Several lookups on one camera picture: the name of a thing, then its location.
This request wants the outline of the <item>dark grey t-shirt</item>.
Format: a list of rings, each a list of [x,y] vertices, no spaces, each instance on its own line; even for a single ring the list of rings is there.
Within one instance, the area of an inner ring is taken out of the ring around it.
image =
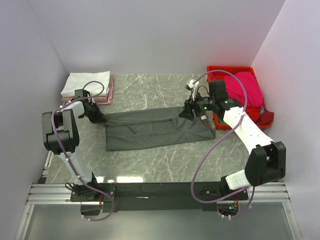
[[[179,117],[182,111],[176,106],[106,114],[106,150],[142,150],[216,138],[207,120]]]

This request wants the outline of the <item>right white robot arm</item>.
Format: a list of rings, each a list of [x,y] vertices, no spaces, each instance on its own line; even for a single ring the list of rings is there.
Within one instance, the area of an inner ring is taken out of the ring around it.
[[[209,95],[202,97],[199,83],[191,79],[186,89],[191,92],[185,100],[181,118],[193,121],[200,114],[212,111],[223,118],[245,145],[249,157],[243,170],[224,176],[219,193],[230,200],[240,190],[257,187],[280,180],[286,175],[286,147],[283,142],[275,142],[264,134],[247,115],[245,108],[235,98],[229,98],[223,80],[210,81]]]

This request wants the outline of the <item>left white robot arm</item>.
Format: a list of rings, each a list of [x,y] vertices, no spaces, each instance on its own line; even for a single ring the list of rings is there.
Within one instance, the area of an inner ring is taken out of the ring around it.
[[[70,103],[56,112],[44,112],[41,115],[42,139],[44,147],[58,156],[71,173],[73,183],[65,187],[78,201],[98,201],[102,194],[93,172],[85,165],[78,149],[80,136],[76,119],[88,118],[92,124],[104,124],[107,120],[85,89],[74,91],[75,97]]]

